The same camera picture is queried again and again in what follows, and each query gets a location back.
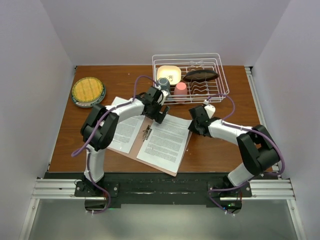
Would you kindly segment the black folder clip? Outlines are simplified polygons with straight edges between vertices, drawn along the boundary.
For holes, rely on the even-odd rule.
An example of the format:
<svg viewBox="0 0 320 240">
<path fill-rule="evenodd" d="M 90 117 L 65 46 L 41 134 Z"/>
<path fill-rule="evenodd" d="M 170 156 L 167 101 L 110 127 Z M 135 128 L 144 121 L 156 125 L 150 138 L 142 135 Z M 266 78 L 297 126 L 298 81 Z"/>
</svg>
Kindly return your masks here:
<svg viewBox="0 0 320 240">
<path fill-rule="evenodd" d="M 144 129 L 144 130 L 142 131 L 142 141 L 143 141 L 143 142 L 146 141 L 146 140 L 149 138 L 149 136 L 150 136 L 150 134 L 151 134 L 151 131 L 152 131 L 151 125 L 148 125 L 148 126 L 146 127 L 146 129 Z"/>
</svg>

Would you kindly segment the printed paper document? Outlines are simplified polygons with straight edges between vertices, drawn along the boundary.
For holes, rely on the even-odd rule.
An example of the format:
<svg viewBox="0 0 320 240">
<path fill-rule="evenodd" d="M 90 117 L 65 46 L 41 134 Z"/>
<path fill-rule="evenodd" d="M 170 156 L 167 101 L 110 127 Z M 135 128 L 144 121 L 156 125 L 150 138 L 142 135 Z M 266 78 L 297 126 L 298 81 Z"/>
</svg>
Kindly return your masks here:
<svg viewBox="0 0 320 240">
<path fill-rule="evenodd" d="M 171 115 L 161 124 L 153 122 L 136 158 L 175 177 L 191 136 L 190 123 Z"/>
<path fill-rule="evenodd" d="M 133 116 L 117 124 L 112 142 L 107 147 L 110 150 L 128 154 L 134 144 L 145 117 Z"/>
</svg>

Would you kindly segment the pink file folder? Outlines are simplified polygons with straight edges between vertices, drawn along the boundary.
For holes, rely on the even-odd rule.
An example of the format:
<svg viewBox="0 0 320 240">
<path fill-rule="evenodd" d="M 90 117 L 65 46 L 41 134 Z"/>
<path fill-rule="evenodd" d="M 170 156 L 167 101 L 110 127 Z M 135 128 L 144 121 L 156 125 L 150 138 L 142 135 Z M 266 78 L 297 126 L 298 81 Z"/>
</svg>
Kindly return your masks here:
<svg viewBox="0 0 320 240">
<path fill-rule="evenodd" d="M 142 144 L 143 144 L 143 139 L 142 139 L 143 130 L 145 130 L 148 125 L 152 125 L 152 123 L 154 123 L 154 122 L 155 122 L 155 121 L 153 121 L 153 120 L 151 120 L 151 119 L 149 119 L 149 118 L 147 118 L 147 117 L 144 116 L 144 121 L 143 121 L 143 123 L 142 123 L 142 125 L 141 125 L 141 127 L 140 127 L 140 130 L 139 130 L 139 132 L 138 132 L 138 134 L 137 134 L 137 137 L 135 138 L 135 141 L 134 141 L 133 146 L 132 146 L 132 148 L 131 148 L 131 150 L 130 150 L 129 153 L 123 153 L 123 152 L 114 151 L 114 150 L 113 150 L 113 151 L 114 151 L 114 152 L 117 152 L 117 153 L 120 153 L 120 154 L 122 154 L 122 155 L 124 155 L 124 156 L 126 156 L 126 157 L 128 157 L 128 158 L 130 158 L 130 159 L 133 159 L 133 160 L 135 160 L 135 161 L 138 161 L 138 162 L 141 162 L 141 163 L 143 163 L 143 164 L 146 164 L 146 163 L 138 160 L 138 159 L 137 159 L 137 155 L 138 155 L 138 153 L 139 153 L 139 151 L 140 151 L 140 149 L 141 149 L 141 147 L 142 147 Z"/>
</svg>

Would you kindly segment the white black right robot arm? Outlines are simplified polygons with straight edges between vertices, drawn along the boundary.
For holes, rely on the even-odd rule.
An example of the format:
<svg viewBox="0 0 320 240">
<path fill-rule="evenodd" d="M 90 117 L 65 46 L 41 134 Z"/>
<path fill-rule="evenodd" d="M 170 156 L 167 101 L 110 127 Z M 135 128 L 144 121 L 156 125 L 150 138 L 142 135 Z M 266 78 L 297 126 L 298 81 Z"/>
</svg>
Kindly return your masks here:
<svg viewBox="0 0 320 240">
<path fill-rule="evenodd" d="M 193 107 L 189 113 L 192 121 L 188 129 L 192 133 L 238 146 L 242 163 L 227 175 L 227 181 L 222 185 L 227 196 L 235 196 L 244 183 L 284 161 L 265 126 L 259 124 L 248 127 L 229 123 L 214 117 L 215 108 L 210 104 Z"/>
</svg>

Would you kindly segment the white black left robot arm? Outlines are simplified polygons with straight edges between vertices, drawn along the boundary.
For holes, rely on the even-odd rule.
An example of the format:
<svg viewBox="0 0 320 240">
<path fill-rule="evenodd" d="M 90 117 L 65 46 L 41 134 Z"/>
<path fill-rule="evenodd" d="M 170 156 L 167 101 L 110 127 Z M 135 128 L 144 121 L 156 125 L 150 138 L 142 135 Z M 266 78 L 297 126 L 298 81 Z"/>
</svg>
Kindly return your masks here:
<svg viewBox="0 0 320 240">
<path fill-rule="evenodd" d="M 99 196 L 104 190 L 100 180 L 104 177 L 105 152 L 113 141 L 117 125 L 136 116 L 146 116 L 162 123 L 169 111 L 168 106 L 162 110 L 169 95 L 166 90 L 151 86 L 147 92 L 121 100 L 118 104 L 97 104 L 93 107 L 80 130 L 84 144 L 71 154 L 75 157 L 83 150 L 86 151 L 84 176 L 89 180 L 85 188 L 88 193 Z"/>
</svg>

